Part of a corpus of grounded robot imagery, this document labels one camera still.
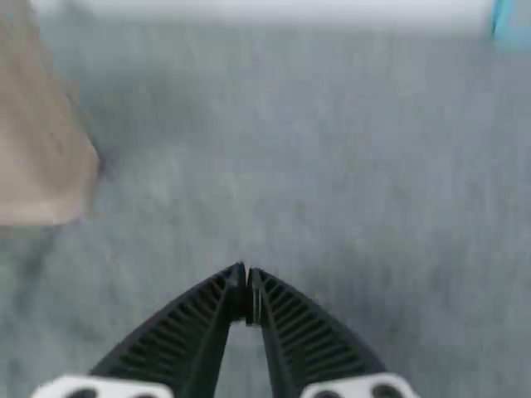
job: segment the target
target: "floor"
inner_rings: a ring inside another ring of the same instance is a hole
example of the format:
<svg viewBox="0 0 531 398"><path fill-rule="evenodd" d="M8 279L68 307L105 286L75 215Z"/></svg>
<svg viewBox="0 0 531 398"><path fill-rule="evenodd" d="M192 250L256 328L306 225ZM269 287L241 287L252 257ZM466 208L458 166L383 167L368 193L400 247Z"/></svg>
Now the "floor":
<svg viewBox="0 0 531 398"><path fill-rule="evenodd" d="M0 240L0 397L88 371L244 260L420 396L531 389L531 53L464 38L42 21L103 159L92 210ZM270 396L260 332L217 397Z"/></svg>

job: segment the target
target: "white wall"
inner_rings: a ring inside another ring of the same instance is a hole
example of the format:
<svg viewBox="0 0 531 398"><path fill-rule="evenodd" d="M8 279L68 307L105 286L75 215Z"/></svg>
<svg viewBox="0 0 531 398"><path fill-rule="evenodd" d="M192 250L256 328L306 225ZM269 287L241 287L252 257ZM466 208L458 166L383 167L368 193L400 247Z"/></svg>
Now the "white wall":
<svg viewBox="0 0 531 398"><path fill-rule="evenodd" d="M32 0L40 12L64 0ZM378 24L481 32L494 0L77 0L95 12Z"/></svg>

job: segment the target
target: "blue object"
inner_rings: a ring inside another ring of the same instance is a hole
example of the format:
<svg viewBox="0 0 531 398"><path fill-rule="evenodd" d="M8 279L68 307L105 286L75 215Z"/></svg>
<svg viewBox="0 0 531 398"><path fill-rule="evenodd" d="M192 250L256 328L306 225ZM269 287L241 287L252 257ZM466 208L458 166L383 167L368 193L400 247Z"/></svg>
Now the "blue object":
<svg viewBox="0 0 531 398"><path fill-rule="evenodd" d="M491 33L509 44L531 45L531 0L495 0Z"/></svg>

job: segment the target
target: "gray carpet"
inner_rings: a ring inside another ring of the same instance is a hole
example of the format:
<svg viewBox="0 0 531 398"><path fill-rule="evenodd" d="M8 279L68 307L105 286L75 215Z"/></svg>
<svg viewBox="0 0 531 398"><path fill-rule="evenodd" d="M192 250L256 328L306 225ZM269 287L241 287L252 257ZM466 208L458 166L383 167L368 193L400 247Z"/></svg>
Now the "gray carpet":
<svg viewBox="0 0 531 398"><path fill-rule="evenodd" d="M531 390L531 54L324 29L43 22L104 169L92 212L0 241L0 396L85 372L237 260L421 396ZM217 397L270 396L259 331Z"/></svg>

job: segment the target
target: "screw hole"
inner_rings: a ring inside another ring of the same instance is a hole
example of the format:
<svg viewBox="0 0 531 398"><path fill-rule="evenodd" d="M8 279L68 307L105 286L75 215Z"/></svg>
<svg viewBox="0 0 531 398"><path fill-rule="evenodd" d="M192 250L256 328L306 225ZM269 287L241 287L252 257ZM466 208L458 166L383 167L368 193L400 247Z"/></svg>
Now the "screw hole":
<svg viewBox="0 0 531 398"><path fill-rule="evenodd" d="M341 398L341 395L331 390L323 390L315 394L314 398Z"/></svg>
<svg viewBox="0 0 531 398"><path fill-rule="evenodd" d="M403 395L393 386L378 384L373 388L373 398L403 398Z"/></svg>
<svg viewBox="0 0 531 398"><path fill-rule="evenodd" d="M98 393L94 388L80 388L71 392L66 398L96 398Z"/></svg>

